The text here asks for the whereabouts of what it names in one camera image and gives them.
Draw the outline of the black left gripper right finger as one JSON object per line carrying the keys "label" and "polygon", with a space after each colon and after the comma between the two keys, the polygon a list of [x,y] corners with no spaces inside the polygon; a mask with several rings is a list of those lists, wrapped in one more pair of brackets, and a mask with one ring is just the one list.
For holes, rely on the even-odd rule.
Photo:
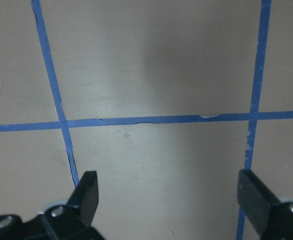
{"label": "black left gripper right finger", "polygon": [[237,202],[260,237],[267,232],[271,210],[281,204],[255,173],[246,169],[238,172]]}

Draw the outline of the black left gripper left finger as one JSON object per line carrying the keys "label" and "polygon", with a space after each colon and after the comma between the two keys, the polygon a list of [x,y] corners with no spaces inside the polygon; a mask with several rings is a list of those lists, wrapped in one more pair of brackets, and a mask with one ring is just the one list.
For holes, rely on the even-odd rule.
{"label": "black left gripper left finger", "polygon": [[88,227],[92,224],[99,204],[98,176],[96,171],[86,171],[74,189],[66,206],[71,208]]}

